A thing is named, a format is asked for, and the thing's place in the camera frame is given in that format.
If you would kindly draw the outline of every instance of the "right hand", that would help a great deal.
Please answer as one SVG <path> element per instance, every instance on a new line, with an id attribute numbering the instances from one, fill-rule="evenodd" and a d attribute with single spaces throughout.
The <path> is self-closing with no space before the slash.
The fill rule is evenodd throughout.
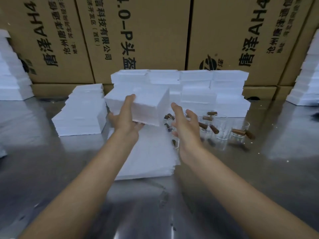
<path id="1" fill-rule="evenodd" d="M 182 107 L 175 102 L 171 104 L 175 113 L 175 122 L 172 126 L 177 128 L 173 135 L 180 139 L 179 152 L 184 163 L 189 164 L 193 162 L 196 152 L 203 147 L 200 140 L 200 132 L 197 115 L 191 110 L 187 109 L 186 114 L 190 117 L 190 121 L 184 116 Z"/>

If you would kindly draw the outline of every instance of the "forearm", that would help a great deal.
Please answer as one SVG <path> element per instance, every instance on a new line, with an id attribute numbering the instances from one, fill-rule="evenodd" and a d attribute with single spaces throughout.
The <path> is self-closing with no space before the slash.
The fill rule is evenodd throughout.
<path id="1" fill-rule="evenodd" d="M 235 174 L 209 151 L 194 153 L 190 167 L 253 238 L 318 238 L 318 233 Z"/>
<path id="2" fill-rule="evenodd" d="M 115 132 L 78 177 L 19 238 L 69 239 L 84 236 L 134 144 L 124 133 Z"/>

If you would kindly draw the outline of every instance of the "reflective metal surface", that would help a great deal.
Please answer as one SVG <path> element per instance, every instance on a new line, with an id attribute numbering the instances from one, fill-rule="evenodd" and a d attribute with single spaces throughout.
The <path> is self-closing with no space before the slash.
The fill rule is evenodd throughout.
<path id="1" fill-rule="evenodd" d="M 0 238 L 16 238 L 106 141 L 102 134 L 57 136 L 51 118 L 64 102 L 0 102 Z M 256 101 L 247 114 L 257 139 L 207 148 L 255 188 L 319 230 L 317 107 Z M 247 238 L 182 164 L 171 177 L 117 181 L 88 238 Z"/>

